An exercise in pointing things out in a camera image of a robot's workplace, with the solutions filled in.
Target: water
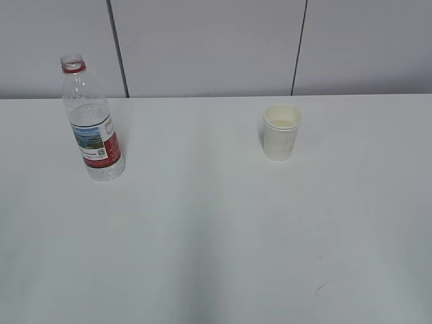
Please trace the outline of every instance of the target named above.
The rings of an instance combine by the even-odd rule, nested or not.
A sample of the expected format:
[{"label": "water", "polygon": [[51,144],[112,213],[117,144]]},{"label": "water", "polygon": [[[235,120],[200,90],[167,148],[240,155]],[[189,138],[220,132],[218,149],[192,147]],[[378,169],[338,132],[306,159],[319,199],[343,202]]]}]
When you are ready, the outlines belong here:
[{"label": "water", "polygon": [[[104,127],[109,121],[109,110],[108,106],[100,103],[87,103],[76,108],[73,108],[69,114],[69,121],[71,124],[81,127],[89,127],[93,125],[98,125],[95,127]],[[88,139],[84,139],[81,143],[87,143]],[[118,177],[124,171],[124,159],[121,154],[120,158],[110,166],[107,167],[91,167],[85,164],[87,172],[91,178],[98,181],[109,181]]]},{"label": "water", "polygon": [[283,119],[277,119],[277,120],[272,120],[270,121],[270,124],[276,126],[276,127],[292,127],[294,126],[294,124],[288,120],[283,120]]}]

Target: bottle label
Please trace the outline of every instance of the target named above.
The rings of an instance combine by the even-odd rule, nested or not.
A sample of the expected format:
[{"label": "bottle label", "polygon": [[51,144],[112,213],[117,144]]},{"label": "bottle label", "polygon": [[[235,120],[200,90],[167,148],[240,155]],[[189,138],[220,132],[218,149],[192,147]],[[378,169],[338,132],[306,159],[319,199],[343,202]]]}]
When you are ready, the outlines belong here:
[{"label": "bottle label", "polygon": [[97,125],[71,126],[82,158],[89,167],[109,167],[120,159],[122,152],[109,116]]}]

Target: red label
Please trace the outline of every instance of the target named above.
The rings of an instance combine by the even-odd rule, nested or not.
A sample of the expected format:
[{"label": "red label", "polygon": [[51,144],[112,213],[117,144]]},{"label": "red label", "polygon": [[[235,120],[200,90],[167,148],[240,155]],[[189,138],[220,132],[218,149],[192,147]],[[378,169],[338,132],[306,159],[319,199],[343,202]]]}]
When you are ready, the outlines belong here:
[{"label": "red label", "polygon": [[109,167],[110,165],[113,165],[115,162],[119,161],[122,152],[120,151],[119,142],[115,132],[113,136],[111,136],[109,140],[104,141],[103,144],[105,145],[105,150],[107,151],[108,157],[98,161],[89,160],[83,157],[85,164],[87,164],[89,167]]}]

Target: cup rim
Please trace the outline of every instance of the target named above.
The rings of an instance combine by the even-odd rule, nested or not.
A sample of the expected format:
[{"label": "cup rim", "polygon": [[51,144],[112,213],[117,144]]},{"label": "cup rim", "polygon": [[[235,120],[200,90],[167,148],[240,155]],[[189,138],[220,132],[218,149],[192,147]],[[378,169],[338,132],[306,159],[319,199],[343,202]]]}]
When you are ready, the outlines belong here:
[{"label": "cup rim", "polygon": [[[267,120],[267,118],[265,116],[266,116],[266,113],[270,109],[272,109],[272,108],[274,108],[276,106],[286,106],[286,107],[295,109],[298,112],[298,114],[300,115],[300,121],[297,124],[295,124],[293,126],[289,126],[289,127],[274,126],[270,121]],[[274,105],[270,106],[269,108],[267,108],[267,110],[264,112],[263,119],[264,119],[264,122],[266,123],[266,125],[269,126],[271,129],[273,129],[273,130],[279,130],[280,132],[289,132],[291,130],[295,130],[296,128],[298,128],[300,126],[300,124],[303,121],[303,116],[302,116],[302,113],[300,112],[300,110],[298,110],[295,105],[290,104],[290,103],[277,103],[277,104],[274,104]]]}]

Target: plastic water bottle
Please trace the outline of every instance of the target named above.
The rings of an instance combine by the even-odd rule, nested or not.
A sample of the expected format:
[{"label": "plastic water bottle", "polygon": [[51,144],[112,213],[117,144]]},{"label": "plastic water bottle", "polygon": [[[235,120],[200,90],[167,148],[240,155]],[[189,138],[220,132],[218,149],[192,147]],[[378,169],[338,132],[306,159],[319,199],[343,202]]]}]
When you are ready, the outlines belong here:
[{"label": "plastic water bottle", "polygon": [[122,174],[124,160],[107,99],[81,55],[64,55],[60,61],[63,103],[87,171],[95,180],[112,180]]}]

